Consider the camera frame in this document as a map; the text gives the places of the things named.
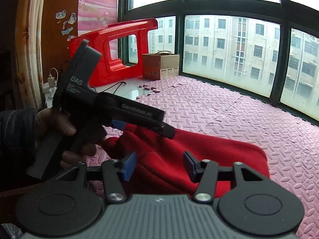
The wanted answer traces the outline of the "person's left hand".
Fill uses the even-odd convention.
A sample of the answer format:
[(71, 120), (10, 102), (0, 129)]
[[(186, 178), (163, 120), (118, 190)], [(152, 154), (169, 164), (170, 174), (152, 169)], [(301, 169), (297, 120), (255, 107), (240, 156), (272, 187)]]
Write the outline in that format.
[[(50, 136), (67, 138), (76, 133), (76, 128), (69, 121), (69, 115), (56, 109), (43, 109), (37, 112), (34, 124), (35, 149), (38, 149), (43, 141)], [(60, 165), (69, 168), (79, 162), (86, 162), (87, 157), (95, 156), (97, 145), (102, 145), (106, 134), (104, 131), (93, 131), (91, 137), (84, 140), (80, 149), (76, 151), (64, 150)]]

